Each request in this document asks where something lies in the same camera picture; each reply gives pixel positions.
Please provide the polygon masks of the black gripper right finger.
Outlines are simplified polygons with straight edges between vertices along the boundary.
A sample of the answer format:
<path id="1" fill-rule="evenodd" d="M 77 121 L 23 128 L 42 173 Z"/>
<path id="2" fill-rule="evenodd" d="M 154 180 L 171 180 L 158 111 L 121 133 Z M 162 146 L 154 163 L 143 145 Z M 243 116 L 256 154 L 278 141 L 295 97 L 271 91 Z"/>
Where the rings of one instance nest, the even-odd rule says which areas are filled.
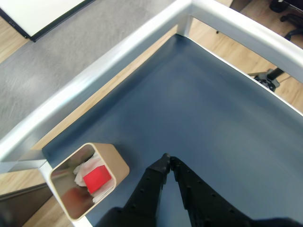
<path id="1" fill-rule="evenodd" d="M 177 157 L 170 161 L 193 227 L 257 227 Z"/>

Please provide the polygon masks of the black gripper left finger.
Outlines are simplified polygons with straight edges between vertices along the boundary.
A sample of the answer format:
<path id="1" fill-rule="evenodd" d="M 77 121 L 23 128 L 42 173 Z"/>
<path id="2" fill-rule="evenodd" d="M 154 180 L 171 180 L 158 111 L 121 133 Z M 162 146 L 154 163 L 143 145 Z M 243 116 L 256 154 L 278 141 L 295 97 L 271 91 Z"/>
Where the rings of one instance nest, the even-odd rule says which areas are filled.
<path id="1" fill-rule="evenodd" d="M 170 155 L 145 169 L 132 195 L 124 207 L 110 209 L 98 222 L 98 227 L 154 227 L 163 186 L 170 172 Z"/>

